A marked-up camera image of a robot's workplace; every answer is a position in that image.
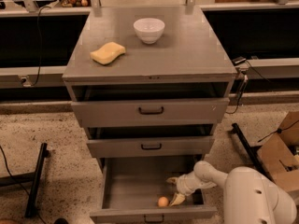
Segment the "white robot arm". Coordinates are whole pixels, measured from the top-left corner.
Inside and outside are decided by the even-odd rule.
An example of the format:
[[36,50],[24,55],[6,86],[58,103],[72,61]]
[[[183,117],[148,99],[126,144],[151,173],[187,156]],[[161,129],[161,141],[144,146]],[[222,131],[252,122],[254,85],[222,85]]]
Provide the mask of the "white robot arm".
[[177,190],[170,206],[182,204],[198,189],[222,188],[224,224],[293,224],[297,217],[293,198],[249,167],[237,167],[226,174],[198,161],[190,173],[169,177],[167,182]]

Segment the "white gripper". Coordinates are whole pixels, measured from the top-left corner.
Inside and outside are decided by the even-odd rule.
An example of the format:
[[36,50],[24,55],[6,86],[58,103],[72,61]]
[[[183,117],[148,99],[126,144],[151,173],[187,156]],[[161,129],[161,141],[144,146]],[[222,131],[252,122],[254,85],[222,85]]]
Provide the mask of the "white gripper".
[[166,179],[166,182],[169,184],[177,184],[177,191],[179,192],[174,194],[169,204],[170,206],[182,204],[186,199],[185,196],[192,195],[197,189],[202,187],[202,182],[194,172],[181,175],[180,177],[169,177]]

